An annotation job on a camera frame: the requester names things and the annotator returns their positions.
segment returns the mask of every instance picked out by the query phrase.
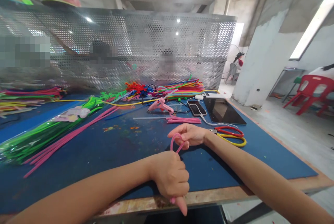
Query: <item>wooden table edge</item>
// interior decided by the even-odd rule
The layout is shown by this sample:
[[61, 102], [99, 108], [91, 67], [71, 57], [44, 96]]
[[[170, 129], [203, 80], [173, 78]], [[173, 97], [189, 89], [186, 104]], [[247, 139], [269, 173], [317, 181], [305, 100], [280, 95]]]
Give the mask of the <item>wooden table edge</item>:
[[[236, 106], [230, 100], [228, 101], [231, 105], [237, 108], [243, 115], [245, 115], [255, 124], [257, 124], [261, 129], [263, 129], [267, 134], [269, 134], [272, 138], [274, 138], [278, 143], [280, 143], [287, 150], [296, 155], [299, 159], [301, 159], [303, 162], [305, 162], [314, 171], [318, 173], [317, 176], [290, 179], [289, 182], [291, 182], [296, 188], [302, 190], [305, 193], [311, 193], [311, 192], [319, 192], [334, 186], [333, 180], [329, 179], [325, 174], [323, 174], [320, 170], [315, 168], [311, 163], [306, 161], [295, 151], [291, 150], [281, 140], [273, 136], [263, 126], [261, 126], [258, 122], [253, 120], [249, 115], [247, 115], [244, 111], [242, 111], [238, 106]], [[253, 192], [249, 188], [242, 185], [236, 187], [225, 187], [219, 189], [189, 192], [185, 196], [185, 199], [188, 206], [196, 206], [196, 205], [208, 205], [213, 203], [216, 204], [231, 203], [231, 202], [252, 200], [258, 198], [253, 194]], [[164, 197], [157, 195], [154, 197], [116, 201], [110, 204], [109, 207], [105, 211], [100, 213], [98, 216], [101, 217], [101, 216], [112, 216], [112, 215], [129, 214], [129, 213], [143, 213], [148, 211], [167, 210], [173, 208], [176, 208], [176, 206], [170, 204], [169, 201]]]

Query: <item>hot glue gun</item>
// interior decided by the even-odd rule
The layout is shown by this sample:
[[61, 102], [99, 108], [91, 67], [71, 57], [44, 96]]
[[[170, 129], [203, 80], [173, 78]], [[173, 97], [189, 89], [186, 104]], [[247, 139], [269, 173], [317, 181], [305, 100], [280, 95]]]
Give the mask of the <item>hot glue gun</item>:
[[175, 89], [174, 91], [172, 91], [171, 93], [167, 94], [164, 98], [159, 98], [157, 101], [155, 101], [150, 107], [149, 107], [149, 111], [153, 111], [156, 108], [160, 108], [161, 111], [163, 110], [167, 110], [169, 112], [169, 114], [173, 114], [174, 113], [174, 109], [172, 109], [170, 106], [167, 106], [165, 104], [165, 98], [167, 98], [168, 96], [171, 96], [177, 89]]

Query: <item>perforated metal panel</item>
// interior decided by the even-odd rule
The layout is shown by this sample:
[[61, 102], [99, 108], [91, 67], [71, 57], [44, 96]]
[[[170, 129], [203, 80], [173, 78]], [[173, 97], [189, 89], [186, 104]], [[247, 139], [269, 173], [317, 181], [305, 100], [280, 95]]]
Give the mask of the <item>perforated metal panel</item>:
[[192, 75], [217, 89], [235, 27], [222, 15], [0, 4], [0, 36], [50, 37], [50, 66], [2, 67], [2, 88], [119, 90]]

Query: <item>yellow scissors handle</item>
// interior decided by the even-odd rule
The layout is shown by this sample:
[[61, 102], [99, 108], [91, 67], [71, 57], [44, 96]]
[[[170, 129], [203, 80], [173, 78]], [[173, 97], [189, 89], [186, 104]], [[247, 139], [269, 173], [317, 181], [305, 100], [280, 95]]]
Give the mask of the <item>yellow scissors handle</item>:
[[[229, 142], [229, 143], [231, 143], [232, 145], [237, 146], [237, 147], [243, 147], [243, 146], [246, 146], [246, 144], [247, 144], [247, 141], [246, 141], [246, 139], [245, 139], [244, 137], [236, 137], [236, 136], [234, 136], [234, 135], [225, 135], [225, 134], [220, 134], [220, 133], [217, 133], [217, 135], [218, 135], [219, 137], [221, 137], [223, 140], [225, 140], [225, 141], [227, 141], [227, 142]], [[229, 141], [228, 139], [225, 139], [225, 138], [235, 138], [235, 139], [240, 139], [240, 140], [243, 141], [243, 143], [234, 143], [234, 142], [231, 142], [231, 141]]]

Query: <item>red scissors handle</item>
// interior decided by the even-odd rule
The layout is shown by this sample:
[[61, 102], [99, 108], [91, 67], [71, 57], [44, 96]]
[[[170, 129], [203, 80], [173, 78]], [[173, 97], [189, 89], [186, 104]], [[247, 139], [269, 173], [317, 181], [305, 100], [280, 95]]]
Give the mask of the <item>red scissors handle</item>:
[[[226, 130], [223, 130], [224, 128], [226, 129], [230, 129], [230, 130], [234, 130], [234, 131], [237, 131], [239, 134], [236, 134], [236, 133], [233, 133], [233, 132], [230, 132], [230, 131], [226, 131]], [[225, 134], [229, 134], [229, 135], [233, 135], [235, 137], [243, 137], [244, 136], [244, 133], [239, 130], [238, 128], [234, 128], [234, 127], [229, 127], [229, 126], [221, 126], [221, 127], [216, 127], [215, 128], [217, 130], [217, 132], [221, 132], [221, 133], [225, 133]]]

